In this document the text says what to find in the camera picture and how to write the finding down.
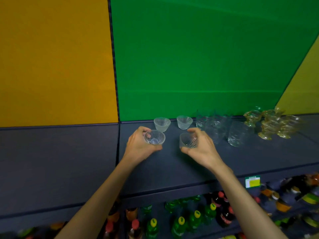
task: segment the green soda bottle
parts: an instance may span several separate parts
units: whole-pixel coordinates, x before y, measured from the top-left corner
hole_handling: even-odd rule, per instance
[[[186,198],[181,198],[178,201],[179,201],[179,203],[181,204],[182,207],[187,207],[189,200],[190,200],[190,198],[186,197]]]
[[[165,203],[165,209],[169,212],[169,213],[173,213],[175,207],[179,204],[179,201],[177,199],[171,201],[171,202],[166,202]]]
[[[186,230],[194,233],[197,227],[201,224],[202,219],[200,217],[200,212],[195,211],[194,214],[190,214],[189,220],[187,222]]]
[[[200,197],[200,195],[196,195],[196,196],[191,197],[191,200],[194,202],[198,202],[201,200],[201,197]]]
[[[215,217],[216,217],[216,205],[213,203],[210,205],[206,205],[204,216],[202,216],[202,222],[205,225],[209,225]]]
[[[174,238],[181,238],[186,230],[186,223],[184,217],[176,218],[172,227],[172,235]]]
[[[146,238],[156,238],[159,228],[157,226],[157,220],[155,218],[151,219],[146,226]]]
[[[152,206],[141,207],[141,211],[143,214],[150,214],[152,212]]]

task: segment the green wall panel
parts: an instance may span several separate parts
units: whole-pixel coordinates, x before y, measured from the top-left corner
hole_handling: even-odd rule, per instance
[[[120,120],[273,108],[319,0],[111,0]]]

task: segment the left hand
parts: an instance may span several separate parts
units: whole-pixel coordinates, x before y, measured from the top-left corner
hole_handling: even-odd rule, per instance
[[[133,165],[138,165],[148,158],[153,152],[162,149],[162,145],[153,145],[145,142],[143,135],[151,129],[140,126],[130,137],[126,144],[126,149],[122,160],[129,161]]]

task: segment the yellow wall panel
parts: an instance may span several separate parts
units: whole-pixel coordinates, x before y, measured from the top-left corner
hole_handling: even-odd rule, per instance
[[[0,127],[118,122],[107,0],[0,0]]]
[[[309,50],[277,106],[285,109],[285,114],[319,112],[319,37]]]

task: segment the wall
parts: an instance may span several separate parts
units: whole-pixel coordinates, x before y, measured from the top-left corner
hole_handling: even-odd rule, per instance
[[[0,0],[0,127],[117,122],[107,0]]]
[[[111,0],[122,121],[242,115],[278,102],[319,31],[319,0]]]
[[[319,112],[319,38],[309,50],[278,104],[286,114]]]

